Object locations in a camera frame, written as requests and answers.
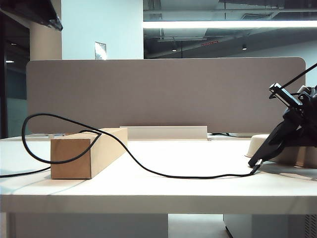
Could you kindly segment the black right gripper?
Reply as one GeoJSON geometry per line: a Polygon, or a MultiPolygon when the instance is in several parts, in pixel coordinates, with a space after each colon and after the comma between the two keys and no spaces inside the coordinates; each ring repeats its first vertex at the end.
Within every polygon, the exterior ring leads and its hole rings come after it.
{"type": "Polygon", "coordinates": [[[317,138],[317,87],[302,86],[296,93],[299,103],[289,106],[284,121],[270,133],[267,150],[278,148],[285,154],[298,154],[301,147],[316,147],[311,139],[317,138]]]}

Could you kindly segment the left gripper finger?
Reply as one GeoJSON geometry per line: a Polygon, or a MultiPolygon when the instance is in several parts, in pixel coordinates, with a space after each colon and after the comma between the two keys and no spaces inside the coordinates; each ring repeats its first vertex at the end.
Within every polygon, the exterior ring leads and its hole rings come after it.
{"type": "Polygon", "coordinates": [[[13,15],[62,31],[61,20],[50,0],[1,0],[0,8],[13,15]]]}

